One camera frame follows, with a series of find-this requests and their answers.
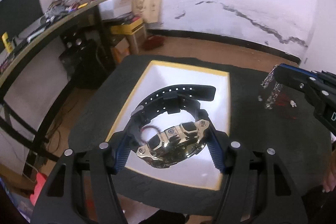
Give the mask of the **gold black wristwatch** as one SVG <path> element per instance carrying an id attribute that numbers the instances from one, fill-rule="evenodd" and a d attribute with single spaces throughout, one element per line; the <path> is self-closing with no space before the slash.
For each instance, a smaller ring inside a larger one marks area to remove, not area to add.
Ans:
<path id="1" fill-rule="evenodd" d="M 153 168 L 164 169 L 200 153 L 206 146 L 211 127 L 209 116 L 201 109 L 202 101 L 213 101 L 216 88 L 209 85 L 171 85 L 143 99 L 130 115 L 125 129 L 130 149 Z M 166 114 L 186 111 L 194 121 L 180 123 L 142 139 L 145 126 Z"/>

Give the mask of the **black speaker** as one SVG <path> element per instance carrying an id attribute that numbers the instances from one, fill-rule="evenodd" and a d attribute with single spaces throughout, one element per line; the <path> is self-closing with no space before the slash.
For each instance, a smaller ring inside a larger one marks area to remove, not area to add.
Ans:
<path id="1" fill-rule="evenodd" d="M 84 54 L 90 49 L 90 42 L 83 30 L 69 30 L 60 35 L 65 50 L 59 57 L 71 56 L 75 53 Z"/>

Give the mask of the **black yellow-edged desk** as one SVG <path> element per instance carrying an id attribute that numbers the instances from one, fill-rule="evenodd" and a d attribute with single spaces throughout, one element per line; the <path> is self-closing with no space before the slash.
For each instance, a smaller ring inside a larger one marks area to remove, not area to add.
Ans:
<path id="1" fill-rule="evenodd" d="M 74 84 L 70 81 L 58 95 L 56 100 L 53 102 L 49 108 L 45 118 L 43 119 L 41 126 L 38 130 L 34 130 L 27 122 L 25 122 L 10 106 L 5 102 L 4 97 L 11 88 L 11 85 L 15 82 L 18 76 L 21 74 L 23 69 L 29 64 L 30 61 L 46 46 L 52 42 L 53 39 L 60 36 L 63 32 L 68 29 L 77 26 L 80 20 L 86 18 L 88 15 L 92 14 L 94 22 L 96 23 L 96 30 L 98 30 L 101 38 L 101 46 L 104 50 L 104 54 L 108 59 L 112 58 L 111 51 L 109 49 L 108 43 L 106 41 L 106 35 L 104 30 L 104 24 L 102 22 L 99 5 L 109 1 L 109 0 L 95 0 L 90 2 L 88 5 L 84 6 L 65 16 L 63 19 L 60 19 L 58 22 L 53 24 L 50 28 L 44 31 L 42 34 L 37 36 L 32 42 L 29 43 L 10 63 L 6 70 L 1 74 L 1 105 L 4 108 L 4 111 L 9 115 L 12 115 L 13 118 L 21 124 L 25 129 L 34 135 L 34 139 L 30 141 L 25 138 L 23 135 L 18 133 L 12 125 L 6 120 L 1 118 L 1 129 L 7 133 L 10 137 L 16 140 L 18 143 L 22 144 L 24 147 L 28 148 L 30 151 L 33 151 L 36 155 L 45 157 L 49 160 L 57 162 L 59 157 L 50 153 L 42 147 L 42 143 L 47 141 L 45 135 L 55 118 L 56 114 L 60 110 L 62 104 L 64 104 L 68 95 L 74 88 Z"/>

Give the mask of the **dark red floor cloth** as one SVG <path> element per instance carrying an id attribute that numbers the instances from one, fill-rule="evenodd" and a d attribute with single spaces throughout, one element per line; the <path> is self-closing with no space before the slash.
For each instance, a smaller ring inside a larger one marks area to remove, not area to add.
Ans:
<path id="1" fill-rule="evenodd" d="M 165 43 L 165 37 L 160 35 L 152 35 L 148 37 L 142 44 L 144 51 L 151 51 L 163 46 Z"/>

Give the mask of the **yellow black cardboard box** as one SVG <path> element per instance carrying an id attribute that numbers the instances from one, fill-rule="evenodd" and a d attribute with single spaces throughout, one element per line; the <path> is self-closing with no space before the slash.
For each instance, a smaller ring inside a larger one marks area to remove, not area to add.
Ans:
<path id="1" fill-rule="evenodd" d="M 143 19 L 135 17 L 129 24 L 110 26 L 109 30 L 114 35 L 132 35 L 143 26 Z"/>

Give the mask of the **brown kraft paper bag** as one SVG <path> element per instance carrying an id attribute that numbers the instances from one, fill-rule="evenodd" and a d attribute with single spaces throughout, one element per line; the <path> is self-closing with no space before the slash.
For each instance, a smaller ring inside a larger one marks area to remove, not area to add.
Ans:
<path id="1" fill-rule="evenodd" d="M 147 24 L 158 23 L 162 0 L 133 0 L 132 11 Z"/>

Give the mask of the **black computer monitor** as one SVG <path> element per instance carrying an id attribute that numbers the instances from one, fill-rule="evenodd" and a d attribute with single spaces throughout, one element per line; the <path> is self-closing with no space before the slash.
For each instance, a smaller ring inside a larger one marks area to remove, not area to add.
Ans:
<path id="1" fill-rule="evenodd" d="M 43 15 L 40 0 L 1 0 L 1 38 L 17 46 L 16 38 Z"/>

